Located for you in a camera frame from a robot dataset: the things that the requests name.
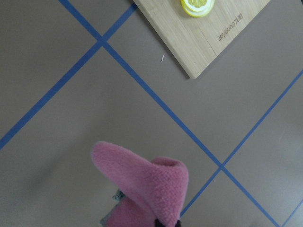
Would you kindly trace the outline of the magenta fleece cloth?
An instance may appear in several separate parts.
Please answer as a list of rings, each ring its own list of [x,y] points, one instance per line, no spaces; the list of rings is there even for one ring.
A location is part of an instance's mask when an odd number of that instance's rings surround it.
[[[108,142],[94,145],[96,168],[114,183],[118,203],[101,219],[103,227],[179,227],[189,174],[181,161],[148,161]]]

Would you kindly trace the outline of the bamboo cutting board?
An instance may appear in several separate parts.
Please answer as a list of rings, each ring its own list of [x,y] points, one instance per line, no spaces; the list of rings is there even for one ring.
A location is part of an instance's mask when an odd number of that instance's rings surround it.
[[[268,3],[217,0],[208,15],[194,18],[179,0],[135,1],[191,79],[196,79]]]

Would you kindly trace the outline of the yellow lemon slices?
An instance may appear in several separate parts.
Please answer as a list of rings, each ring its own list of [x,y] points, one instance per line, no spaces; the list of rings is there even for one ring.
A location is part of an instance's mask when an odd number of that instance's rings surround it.
[[[191,17],[204,17],[213,9],[215,0],[181,0],[180,3]]]

